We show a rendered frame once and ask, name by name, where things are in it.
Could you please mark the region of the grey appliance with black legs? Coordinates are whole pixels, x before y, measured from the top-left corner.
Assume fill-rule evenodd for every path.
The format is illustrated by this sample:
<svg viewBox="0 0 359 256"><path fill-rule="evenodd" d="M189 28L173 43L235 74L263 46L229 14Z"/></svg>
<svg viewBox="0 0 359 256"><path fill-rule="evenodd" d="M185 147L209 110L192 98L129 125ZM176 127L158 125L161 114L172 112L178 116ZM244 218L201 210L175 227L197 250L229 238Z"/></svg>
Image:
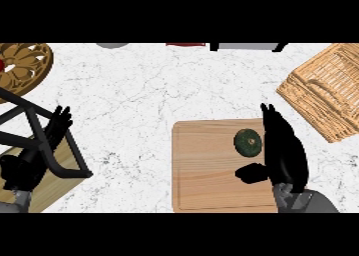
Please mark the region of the grey appliance with black legs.
<svg viewBox="0 0 359 256"><path fill-rule="evenodd" d="M219 51L222 49L243 49L243 50L271 50L281 52L287 43L212 43L210 50Z"/></svg>

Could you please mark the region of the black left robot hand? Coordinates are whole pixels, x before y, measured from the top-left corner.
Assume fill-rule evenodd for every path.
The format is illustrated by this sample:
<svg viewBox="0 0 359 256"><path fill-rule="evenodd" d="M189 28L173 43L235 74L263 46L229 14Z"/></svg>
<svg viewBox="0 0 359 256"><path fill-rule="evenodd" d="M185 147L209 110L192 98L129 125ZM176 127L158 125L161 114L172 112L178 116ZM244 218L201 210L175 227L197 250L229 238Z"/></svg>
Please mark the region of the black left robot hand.
<svg viewBox="0 0 359 256"><path fill-rule="evenodd" d="M55 150L70 126L73 125L70 107L57 107L45 135L51 150ZM45 176L48 165L45 164L42 152L24 149L18 156L3 155L0 157L0 177L5 180L5 190L31 192Z"/></svg>

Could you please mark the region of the dark green squash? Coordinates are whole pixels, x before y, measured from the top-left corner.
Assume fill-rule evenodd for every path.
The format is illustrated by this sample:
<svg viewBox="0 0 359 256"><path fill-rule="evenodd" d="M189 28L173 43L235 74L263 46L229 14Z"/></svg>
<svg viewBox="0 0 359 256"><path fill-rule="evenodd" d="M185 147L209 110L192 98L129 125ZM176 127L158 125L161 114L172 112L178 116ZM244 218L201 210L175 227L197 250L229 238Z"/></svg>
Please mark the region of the dark green squash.
<svg viewBox="0 0 359 256"><path fill-rule="evenodd" d="M262 138L253 129L241 129L234 137L234 147L244 157L256 157L262 152Z"/></svg>

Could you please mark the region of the pale wooden cutting board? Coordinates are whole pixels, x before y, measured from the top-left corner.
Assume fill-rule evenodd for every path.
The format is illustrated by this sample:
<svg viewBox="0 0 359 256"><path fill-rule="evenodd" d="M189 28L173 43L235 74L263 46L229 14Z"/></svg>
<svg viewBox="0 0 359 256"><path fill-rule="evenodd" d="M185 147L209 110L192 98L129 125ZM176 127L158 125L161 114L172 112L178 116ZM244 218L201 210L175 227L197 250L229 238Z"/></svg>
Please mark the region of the pale wooden cutting board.
<svg viewBox="0 0 359 256"><path fill-rule="evenodd" d="M263 163L265 154L243 157L234 147L237 132L253 129L263 135L256 119L178 121L172 129L172 198L175 212L275 212L271 181L251 185L235 170Z"/></svg>

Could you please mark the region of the tan wicker basket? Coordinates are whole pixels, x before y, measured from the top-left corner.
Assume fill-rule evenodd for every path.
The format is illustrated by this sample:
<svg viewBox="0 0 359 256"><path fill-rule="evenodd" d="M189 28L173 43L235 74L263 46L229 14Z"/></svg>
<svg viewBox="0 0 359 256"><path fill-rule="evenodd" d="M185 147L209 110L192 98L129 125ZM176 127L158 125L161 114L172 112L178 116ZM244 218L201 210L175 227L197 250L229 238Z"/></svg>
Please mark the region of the tan wicker basket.
<svg viewBox="0 0 359 256"><path fill-rule="evenodd" d="M359 134L359 43L333 43L277 92L330 143Z"/></svg>

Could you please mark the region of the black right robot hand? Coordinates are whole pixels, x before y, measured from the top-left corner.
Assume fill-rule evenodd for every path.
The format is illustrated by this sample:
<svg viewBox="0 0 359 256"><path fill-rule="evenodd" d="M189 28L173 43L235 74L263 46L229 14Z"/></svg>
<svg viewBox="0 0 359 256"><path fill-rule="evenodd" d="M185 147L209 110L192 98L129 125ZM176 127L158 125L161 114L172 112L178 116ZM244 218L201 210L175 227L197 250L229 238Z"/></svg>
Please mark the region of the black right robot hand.
<svg viewBox="0 0 359 256"><path fill-rule="evenodd" d="M294 130L272 104L260 104L265 127L265 164L251 163L235 171L247 184L271 180L272 185L291 184L302 193L309 179L308 158Z"/></svg>

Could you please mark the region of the black tiered basket stand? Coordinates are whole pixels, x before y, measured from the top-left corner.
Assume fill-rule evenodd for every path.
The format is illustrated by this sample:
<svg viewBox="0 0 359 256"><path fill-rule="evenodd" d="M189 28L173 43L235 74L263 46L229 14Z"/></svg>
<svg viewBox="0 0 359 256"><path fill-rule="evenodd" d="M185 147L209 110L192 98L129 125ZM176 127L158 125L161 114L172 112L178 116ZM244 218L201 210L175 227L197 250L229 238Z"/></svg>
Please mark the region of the black tiered basket stand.
<svg viewBox="0 0 359 256"><path fill-rule="evenodd" d="M26 114L36 135L30 138L0 132L0 145L17 154L24 147L42 150L48 173L31 194L30 212L42 212L65 193L93 173L82 157L71 133L58 146L57 153L49 151L40 131L39 116L49 118L52 112L23 98L40 84L51 71L54 53L46 43L0 43L0 104L9 102L14 108L0 115L0 125L20 114Z"/></svg>

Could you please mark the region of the grey round object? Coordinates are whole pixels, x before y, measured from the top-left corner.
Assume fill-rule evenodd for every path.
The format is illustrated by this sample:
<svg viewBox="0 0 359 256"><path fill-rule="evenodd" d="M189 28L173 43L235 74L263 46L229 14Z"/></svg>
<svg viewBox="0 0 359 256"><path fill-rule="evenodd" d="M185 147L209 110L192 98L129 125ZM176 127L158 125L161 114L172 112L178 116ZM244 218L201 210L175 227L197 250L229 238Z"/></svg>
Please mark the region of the grey round object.
<svg viewBox="0 0 359 256"><path fill-rule="evenodd" d="M127 45L129 43L96 43L96 45L105 49L117 49Z"/></svg>

